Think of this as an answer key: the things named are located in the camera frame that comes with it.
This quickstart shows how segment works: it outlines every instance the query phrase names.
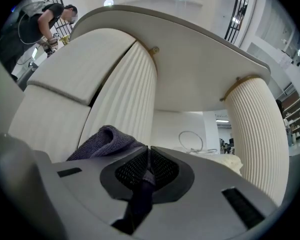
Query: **table top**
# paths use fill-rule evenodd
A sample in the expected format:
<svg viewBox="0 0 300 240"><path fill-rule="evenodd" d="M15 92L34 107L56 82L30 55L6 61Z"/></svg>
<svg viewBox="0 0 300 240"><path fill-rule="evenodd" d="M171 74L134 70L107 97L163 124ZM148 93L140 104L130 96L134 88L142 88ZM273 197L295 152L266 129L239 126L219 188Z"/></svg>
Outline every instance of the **table top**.
<svg viewBox="0 0 300 240"><path fill-rule="evenodd" d="M88 12L70 40L101 28L124 31L146 47L159 48L155 109L216 111L237 77L259 75L268 84L269 66L221 37L175 16L146 8L113 5Z"/></svg>

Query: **black pants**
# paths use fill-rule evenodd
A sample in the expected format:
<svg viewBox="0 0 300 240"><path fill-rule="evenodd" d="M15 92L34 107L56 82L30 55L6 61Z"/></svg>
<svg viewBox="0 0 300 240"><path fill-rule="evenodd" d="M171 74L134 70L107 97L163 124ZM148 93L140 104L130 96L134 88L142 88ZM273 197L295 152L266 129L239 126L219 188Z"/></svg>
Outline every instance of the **black pants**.
<svg viewBox="0 0 300 240"><path fill-rule="evenodd" d="M18 60L33 44L21 42L18 34L18 23L10 26L0 39L0 61L11 74Z"/></svg>

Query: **round ceiling light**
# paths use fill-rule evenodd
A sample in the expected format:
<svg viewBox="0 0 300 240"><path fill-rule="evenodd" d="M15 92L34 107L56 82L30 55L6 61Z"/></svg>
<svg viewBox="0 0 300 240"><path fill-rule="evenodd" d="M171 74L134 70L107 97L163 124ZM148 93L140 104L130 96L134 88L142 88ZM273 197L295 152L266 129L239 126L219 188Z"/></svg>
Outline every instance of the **round ceiling light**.
<svg viewBox="0 0 300 240"><path fill-rule="evenodd" d="M114 1L113 0L105 0L103 3L104 6L113 6Z"/></svg>

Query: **person wearing black shirt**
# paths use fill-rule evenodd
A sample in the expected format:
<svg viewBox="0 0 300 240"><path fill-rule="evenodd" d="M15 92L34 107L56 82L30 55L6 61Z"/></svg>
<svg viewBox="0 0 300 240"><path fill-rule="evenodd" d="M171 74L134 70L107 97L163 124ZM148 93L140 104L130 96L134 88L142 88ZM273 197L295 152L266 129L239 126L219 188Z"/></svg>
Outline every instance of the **person wearing black shirt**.
<svg viewBox="0 0 300 240"><path fill-rule="evenodd" d="M0 61L10 74L26 50L36 42L43 43L41 41L43 36L46 37L50 47L55 50L58 49L58 40L53 37L50 29L59 18L70 24L74 23L78 10L71 4L63 6L59 3L52 3L45 6L42 12L42 14L28 17L21 11L17 22L2 34L0 38Z"/></svg>

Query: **black hair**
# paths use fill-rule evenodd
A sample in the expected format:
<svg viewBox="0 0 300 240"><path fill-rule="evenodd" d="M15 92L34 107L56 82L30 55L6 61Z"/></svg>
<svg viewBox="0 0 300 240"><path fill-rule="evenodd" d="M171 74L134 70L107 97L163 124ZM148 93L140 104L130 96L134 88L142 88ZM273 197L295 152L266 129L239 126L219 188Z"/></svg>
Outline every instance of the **black hair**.
<svg viewBox="0 0 300 240"><path fill-rule="evenodd" d="M281 113L282 118L284 118L284 108L282 107L282 102L281 102L281 100L276 99L275 102L276 102L276 104L277 104L278 107L279 107L279 110L280 110L280 113Z"/></svg>
<svg viewBox="0 0 300 240"><path fill-rule="evenodd" d="M72 5L72 4L66 5L66 6L64 7L64 9L70 9L70 8L72 8L73 11L74 11L75 13L78 13L77 7L75 7L75 6Z"/></svg>

